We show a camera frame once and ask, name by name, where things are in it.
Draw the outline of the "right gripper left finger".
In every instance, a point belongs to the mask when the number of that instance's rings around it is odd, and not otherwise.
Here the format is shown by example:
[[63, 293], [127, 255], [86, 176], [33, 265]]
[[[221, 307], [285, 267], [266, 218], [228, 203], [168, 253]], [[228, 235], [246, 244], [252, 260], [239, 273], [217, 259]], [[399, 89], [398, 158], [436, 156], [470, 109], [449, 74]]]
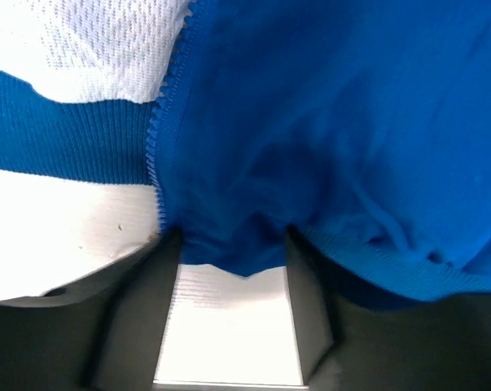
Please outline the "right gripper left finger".
[[0, 301], [0, 390], [150, 390], [179, 230], [39, 297]]

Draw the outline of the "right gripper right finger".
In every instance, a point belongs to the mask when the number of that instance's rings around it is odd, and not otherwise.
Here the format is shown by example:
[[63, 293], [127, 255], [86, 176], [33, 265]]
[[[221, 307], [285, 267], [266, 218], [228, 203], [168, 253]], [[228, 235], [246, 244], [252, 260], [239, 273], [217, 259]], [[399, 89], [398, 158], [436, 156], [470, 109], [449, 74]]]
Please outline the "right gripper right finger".
[[287, 290], [311, 390], [491, 390], [491, 294], [373, 311], [326, 281], [326, 258], [286, 236]]

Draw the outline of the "blue white red jacket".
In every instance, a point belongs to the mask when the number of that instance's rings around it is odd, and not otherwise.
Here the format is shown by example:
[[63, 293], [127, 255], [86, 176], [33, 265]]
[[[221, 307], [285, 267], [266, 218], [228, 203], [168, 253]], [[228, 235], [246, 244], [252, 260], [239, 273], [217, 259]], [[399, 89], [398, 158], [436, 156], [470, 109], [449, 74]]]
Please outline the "blue white red jacket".
[[152, 185], [183, 259], [491, 293], [491, 1], [0, 1], [0, 169]]

